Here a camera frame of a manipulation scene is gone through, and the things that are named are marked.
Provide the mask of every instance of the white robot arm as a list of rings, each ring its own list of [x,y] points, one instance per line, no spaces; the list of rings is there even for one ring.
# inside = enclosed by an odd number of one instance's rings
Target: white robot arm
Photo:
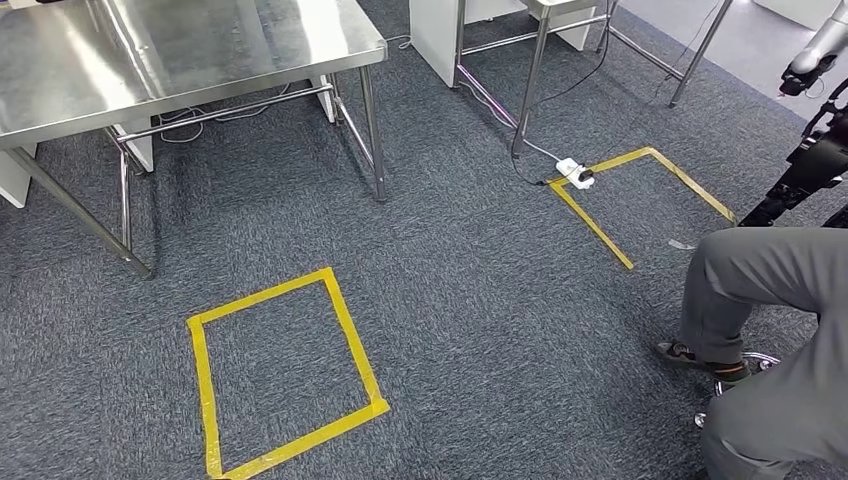
[[[797,96],[813,86],[833,67],[836,57],[848,46],[848,4],[842,0],[833,15],[783,73],[780,91]]]

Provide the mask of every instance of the person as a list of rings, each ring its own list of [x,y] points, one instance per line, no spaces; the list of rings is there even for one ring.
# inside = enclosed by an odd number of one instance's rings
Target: person
[[[751,376],[740,332],[754,304],[814,312],[819,326],[800,350]],[[680,335],[657,353],[732,387],[707,411],[708,478],[781,479],[799,460],[848,465],[848,230],[709,235],[687,273]]]

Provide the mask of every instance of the chair wheel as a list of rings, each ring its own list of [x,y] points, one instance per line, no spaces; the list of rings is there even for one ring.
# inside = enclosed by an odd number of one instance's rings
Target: chair wheel
[[[757,352],[745,352],[742,354],[742,358],[749,361],[749,363],[754,364],[754,369],[751,373],[755,375],[758,373],[762,373],[780,363],[780,360],[777,358]],[[724,394],[725,392],[725,387],[721,382],[715,382],[714,388],[716,397],[722,396],[722,394]],[[695,425],[698,428],[703,429],[706,421],[706,413],[695,414]]]

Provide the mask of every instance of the shoe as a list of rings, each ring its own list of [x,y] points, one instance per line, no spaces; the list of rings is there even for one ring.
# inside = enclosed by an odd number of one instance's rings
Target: shoe
[[[751,376],[748,362],[744,360],[735,364],[703,362],[695,355],[695,352],[678,341],[658,343],[654,347],[654,352],[677,368],[703,370],[712,375],[716,381],[731,387]]]

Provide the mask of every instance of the yellow tape square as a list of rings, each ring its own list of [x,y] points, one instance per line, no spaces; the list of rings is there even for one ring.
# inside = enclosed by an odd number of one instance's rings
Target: yellow tape square
[[[333,302],[333,309],[336,312],[336,317],[339,320],[342,331],[344,331],[347,338],[353,361],[356,364],[356,369],[359,371],[359,376],[362,378],[362,384],[365,387],[365,392],[368,395],[370,403],[364,408],[278,447],[259,458],[235,467],[228,472],[223,472],[218,420],[215,410],[215,391],[212,385],[212,371],[209,367],[209,352],[206,348],[206,335],[203,331],[203,325],[256,305],[257,303],[317,282],[323,282],[327,288],[327,293]],[[356,327],[353,325],[353,319],[350,317],[347,305],[345,305],[344,297],[342,297],[341,289],[332,268],[318,270],[309,275],[281,283],[276,287],[254,293],[241,300],[213,308],[212,310],[189,318],[187,323],[191,332],[192,348],[194,349],[197,385],[200,390],[200,407],[203,417],[203,431],[206,437],[206,472],[213,479],[244,480],[250,478],[389,411],[389,404],[380,394],[380,388],[377,386],[374,372],[368,363],[365,349],[362,347],[362,342],[356,333]]]
[[[605,170],[609,170],[611,168],[620,167],[621,165],[624,165],[625,163],[632,162],[633,160],[636,160],[636,159],[639,159],[639,158],[642,158],[642,157],[652,157],[652,158],[654,158],[654,160],[659,162],[662,166],[664,166],[671,173],[673,173],[675,176],[677,176],[677,178],[679,178],[680,181],[682,181],[684,184],[686,184],[686,186],[689,187],[690,189],[692,189],[692,191],[694,191],[696,194],[698,194],[698,196],[703,198],[704,201],[709,203],[710,206],[715,208],[716,211],[718,211],[719,214],[721,214],[724,218],[728,219],[730,221],[730,223],[732,223],[733,225],[736,224],[736,215],[733,213],[733,211],[731,211],[729,208],[725,207],[715,197],[710,195],[709,192],[704,190],[704,187],[700,186],[698,184],[698,182],[693,180],[692,177],[687,175],[686,172],[681,170],[680,167],[678,167],[677,165],[672,163],[671,160],[666,158],[665,155],[663,155],[662,153],[657,151],[655,148],[652,148],[652,147],[640,148],[639,150],[636,150],[636,151],[624,154],[620,157],[615,157],[613,159],[610,159],[610,160],[607,160],[605,162],[601,162],[597,165],[594,165],[590,168],[590,170],[592,170],[595,173],[600,173],[600,172],[603,172]],[[574,200],[574,197],[572,197],[565,190],[565,186],[568,185],[568,183],[569,182],[568,182],[567,178],[559,178],[559,179],[556,179],[556,180],[549,182],[548,185],[550,185],[551,189],[566,204],[568,204],[568,206],[571,207],[572,210],[574,210],[574,213],[576,213],[578,217],[580,217],[584,222],[586,222],[586,225],[588,225],[589,228],[592,229],[593,232],[595,232],[595,234],[601,239],[602,242],[604,242],[604,244],[607,246],[607,248],[609,248],[610,251],[612,251],[612,253],[616,257],[618,257],[618,259],[621,261],[621,263],[623,263],[624,266],[627,267],[628,270],[633,270],[633,262],[630,261],[630,258],[628,258],[627,255],[625,255],[624,252],[622,252],[621,249],[618,248],[618,246],[615,244],[615,242],[613,242],[612,239],[610,239],[609,236],[606,233],[604,233],[604,231],[601,229],[601,227],[598,226],[598,224],[592,219],[592,217],[590,217],[589,214],[586,213],[586,211],[583,210],[583,208],[577,203],[577,201]]]

